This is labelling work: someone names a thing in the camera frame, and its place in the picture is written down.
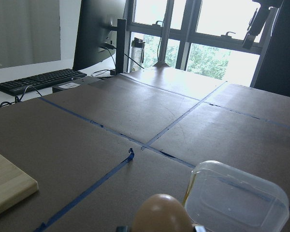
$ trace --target sticker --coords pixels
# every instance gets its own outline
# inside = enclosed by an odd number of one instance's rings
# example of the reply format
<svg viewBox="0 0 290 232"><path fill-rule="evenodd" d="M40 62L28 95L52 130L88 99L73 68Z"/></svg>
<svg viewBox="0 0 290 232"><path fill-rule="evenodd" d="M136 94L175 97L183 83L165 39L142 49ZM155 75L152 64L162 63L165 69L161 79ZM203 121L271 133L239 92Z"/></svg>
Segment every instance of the sticker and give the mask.
<svg viewBox="0 0 290 232"><path fill-rule="evenodd" d="M75 88L75 87L78 87L78 86L80 86L80 85L77 84L77 83L67 83L65 85L59 86L59 88L68 89L68 88Z"/></svg>

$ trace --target cardboard surface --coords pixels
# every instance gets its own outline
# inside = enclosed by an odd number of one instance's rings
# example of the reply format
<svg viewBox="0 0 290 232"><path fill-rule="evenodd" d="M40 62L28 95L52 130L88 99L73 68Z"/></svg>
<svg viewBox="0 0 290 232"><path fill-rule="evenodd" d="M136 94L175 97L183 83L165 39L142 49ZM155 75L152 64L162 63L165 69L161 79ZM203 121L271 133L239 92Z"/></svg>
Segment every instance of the cardboard surface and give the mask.
<svg viewBox="0 0 290 232"><path fill-rule="evenodd" d="M290 201L290 129L203 103L152 147L194 165L217 160L267 179Z"/></svg>
<svg viewBox="0 0 290 232"><path fill-rule="evenodd" d="M0 109L0 153L39 183L36 194L0 214L0 231L33 231L134 146L40 99Z"/></svg>
<svg viewBox="0 0 290 232"><path fill-rule="evenodd" d="M115 232L116 226L130 226L141 204L154 194L182 202L192 169L149 150L134 152L133 161L46 231Z"/></svg>
<svg viewBox="0 0 290 232"><path fill-rule="evenodd" d="M198 100L202 100L224 83L215 78L209 78L172 67L151 67L121 75L156 88Z"/></svg>
<svg viewBox="0 0 290 232"><path fill-rule="evenodd" d="M0 231L33 231L47 222L121 163L130 147L134 160L48 230L115 231L130 225L139 205L155 193L181 200L191 168L141 150L157 134L150 145L157 152L193 165L221 161L280 185L290 200L290 98L220 86L210 78L213 85L205 87L194 74L172 68L131 75L44 97L50 102L34 99L0 109L0 153L40 187L0 214ZM290 232L290 220L283 232Z"/></svg>
<svg viewBox="0 0 290 232"><path fill-rule="evenodd" d="M290 97L239 85L223 85L207 102L290 127Z"/></svg>
<svg viewBox="0 0 290 232"><path fill-rule="evenodd" d="M38 190L38 183L0 155L0 213Z"/></svg>
<svg viewBox="0 0 290 232"><path fill-rule="evenodd" d="M121 76L44 98L143 143L198 103Z"/></svg>

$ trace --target green foliage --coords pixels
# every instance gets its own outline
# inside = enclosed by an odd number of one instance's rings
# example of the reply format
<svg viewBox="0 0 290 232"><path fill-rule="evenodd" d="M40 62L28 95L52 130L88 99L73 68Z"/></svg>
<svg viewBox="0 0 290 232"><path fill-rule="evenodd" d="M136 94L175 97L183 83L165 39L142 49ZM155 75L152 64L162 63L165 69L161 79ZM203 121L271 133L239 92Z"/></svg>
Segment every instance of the green foliage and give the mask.
<svg viewBox="0 0 290 232"><path fill-rule="evenodd" d="M192 44L187 71L221 80L226 72L230 53L227 49Z"/></svg>
<svg viewBox="0 0 290 232"><path fill-rule="evenodd" d="M144 35L145 56L143 67L151 67L157 63L157 49L160 38L152 35ZM175 67L179 41L169 40L165 62ZM187 64L187 71L222 79L228 66L230 50L209 47L200 44L192 44Z"/></svg>

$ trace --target window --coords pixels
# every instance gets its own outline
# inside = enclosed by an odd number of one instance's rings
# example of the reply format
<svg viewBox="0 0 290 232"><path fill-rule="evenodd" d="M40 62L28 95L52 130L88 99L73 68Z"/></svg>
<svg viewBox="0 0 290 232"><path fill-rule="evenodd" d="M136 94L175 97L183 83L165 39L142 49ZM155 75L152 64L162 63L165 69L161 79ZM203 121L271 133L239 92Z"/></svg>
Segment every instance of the window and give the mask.
<svg viewBox="0 0 290 232"><path fill-rule="evenodd" d="M134 0L133 22L128 29L145 41L145 61L157 62L161 27L167 0ZM262 51L262 37L271 29L275 14L255 39L250 50L243 48L248 24L260 4L252 0L174 0L166 63L172 67L249 86ZM226 32L231 38L224 38Z"/></svg>
<svg viewBox="0 0 290 232"><path fill-rule="evenodd" d="M134 22L152 25L164 20L167 0L137 0ZM180 29L185 9L184 0L175 0L171 28Z"/></svg>
<svg viewBox="0 0 290 232"><path fill-rule="evenodd" d="M144 63L142 64L142 66L144 68L148 68L156 64L158 62L158 46L160 42L160 37L141 33L132 33L131 40L133 40L135 37L145 42ZM166 57L166 63L174 68L176 65L178 48L179 41L169 39L167 47L168 56Z"/></svg>
<svg viewBox="0 0 290 232"><path fill-rule="evenodd" d="M203 0L196 32L220 36L232 31L232 38L243 40L257 8L260 4L252 0Z"/></svg>
<svg viewBox="0 0 290 232"><path fill-rule="evenodd" d="M259 55L192 44L187 71L249 86Z"/></svg>

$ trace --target white desk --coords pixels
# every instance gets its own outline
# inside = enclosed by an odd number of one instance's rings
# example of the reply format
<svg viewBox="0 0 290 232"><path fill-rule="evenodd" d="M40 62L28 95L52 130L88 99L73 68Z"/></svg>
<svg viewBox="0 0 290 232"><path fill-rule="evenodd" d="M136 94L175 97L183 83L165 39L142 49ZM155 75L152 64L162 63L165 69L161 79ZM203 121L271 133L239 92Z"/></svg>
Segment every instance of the white desk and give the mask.
<svg viewBox="0 0 290 232"><path fill-rule="evenodd" d="M30 64L23 66L16 66L10 68L0 69L0 83L6 81L12 81L28 76L33 76L41 73L47 73L60 69L71 69L73 66L73 59L58 60L46 63ZM105 61L96 64L87 69L81 70L81 72L91 75L93 72L102 70L102 69L113 69L114 63L111 58L106 59ZM39 90L39 92L44 96L52 93L52 88L45 88ZM29 100L32 98L39 97L40 95L37 92L26 93L22 101ZM6 93L0 92L0 104L1 102L14 102L15 98Z"/></svg>

